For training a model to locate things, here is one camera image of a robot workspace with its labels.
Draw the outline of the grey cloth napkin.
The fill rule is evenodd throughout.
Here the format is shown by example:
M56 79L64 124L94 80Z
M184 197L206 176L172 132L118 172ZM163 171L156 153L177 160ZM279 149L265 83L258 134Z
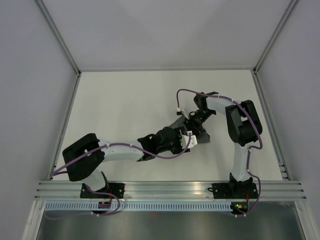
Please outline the grey cloth napkin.
M184 134L187 131L192 131L192 133L196 136L196 140L198 144L206 144L210 142L210 135L207 131L202 127L196 128L193 123L189 122L189 119L186 118L184 115L181 115L175 122L169 125L172 129L180 129Z

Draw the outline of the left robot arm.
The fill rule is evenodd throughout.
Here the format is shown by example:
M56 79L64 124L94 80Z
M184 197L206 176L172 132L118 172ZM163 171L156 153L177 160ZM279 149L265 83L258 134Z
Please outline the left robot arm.
M63 169L71 182L81 182L98 198L104 198L109 193L109 183L98 170L102 163L171 160L188 152L192 141L191 131L171 127L129 142L106 141L88 133L63 150Z

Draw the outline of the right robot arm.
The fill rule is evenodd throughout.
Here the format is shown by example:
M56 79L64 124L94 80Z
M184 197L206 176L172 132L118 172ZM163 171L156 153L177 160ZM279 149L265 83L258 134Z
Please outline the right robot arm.
M220 113L225 116L227 131L234 143L234 160L229 181L214 183L208 188L215 199L257 199L259 194L249 165L251 150L255 142L261 142L263 131L261 121L251 100L235 102L217 92L198 93L193 99L197 110L191 112L184 121L199 144L210 142L210 135L203 123L211 116Z

